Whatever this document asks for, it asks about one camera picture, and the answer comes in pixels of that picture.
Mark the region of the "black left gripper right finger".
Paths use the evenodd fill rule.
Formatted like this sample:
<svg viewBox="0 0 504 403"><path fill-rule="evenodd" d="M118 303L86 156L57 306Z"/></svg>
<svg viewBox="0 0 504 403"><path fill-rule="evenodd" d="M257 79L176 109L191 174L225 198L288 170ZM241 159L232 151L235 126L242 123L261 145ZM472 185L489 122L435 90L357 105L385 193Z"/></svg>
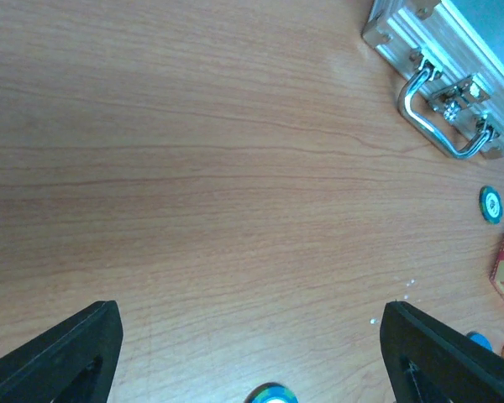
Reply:
<svg viewBox="0 0 504 403"><path fill-rule="evenodd" d="M504 402L504 359L405 301L386 303L380 345L397 402Z"/></svg>

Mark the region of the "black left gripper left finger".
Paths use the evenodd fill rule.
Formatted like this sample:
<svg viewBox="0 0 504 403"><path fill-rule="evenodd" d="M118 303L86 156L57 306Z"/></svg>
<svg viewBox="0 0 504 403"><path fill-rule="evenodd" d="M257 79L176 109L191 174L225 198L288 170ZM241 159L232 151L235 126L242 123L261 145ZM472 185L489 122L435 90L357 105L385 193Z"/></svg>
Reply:
<svg viewBox="0 0 504 403"><path fill-rule="evenodd" d="M106 402L122 342L117 302L94 302L0 358L0 402Z"/></svg>

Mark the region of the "blue white poker chip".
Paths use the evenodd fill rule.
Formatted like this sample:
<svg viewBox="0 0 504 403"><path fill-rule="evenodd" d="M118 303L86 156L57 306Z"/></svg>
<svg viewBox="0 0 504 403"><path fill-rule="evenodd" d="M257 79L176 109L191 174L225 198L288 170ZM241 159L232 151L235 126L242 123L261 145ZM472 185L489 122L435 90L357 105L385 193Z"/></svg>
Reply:
<svg viewBox="0 0 504 403"><path fill-rule="evenodd" d="M286 386L269 382L250 392L245 403L297 403L296 395Z"/></svg>
<svg viewBox="0 0 504 403"><path fill-rule="evenodd" d="M480 212L482 217L493 225L501 222L503 205L499 192L492 186L483 186L479 195Z"/></svg>

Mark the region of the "aluminium poker case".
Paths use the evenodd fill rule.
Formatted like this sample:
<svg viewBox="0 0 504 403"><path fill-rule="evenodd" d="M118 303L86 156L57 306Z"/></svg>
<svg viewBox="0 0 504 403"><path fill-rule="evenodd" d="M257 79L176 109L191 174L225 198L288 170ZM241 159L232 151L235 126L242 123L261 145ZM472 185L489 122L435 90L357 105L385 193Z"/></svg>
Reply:
<svg viewBox="0 0 504 403"><path fill-rule="evenodd" d="M361 36L407 78L398 112L437 149L504 157L504 1L375 1Z"/></svg>

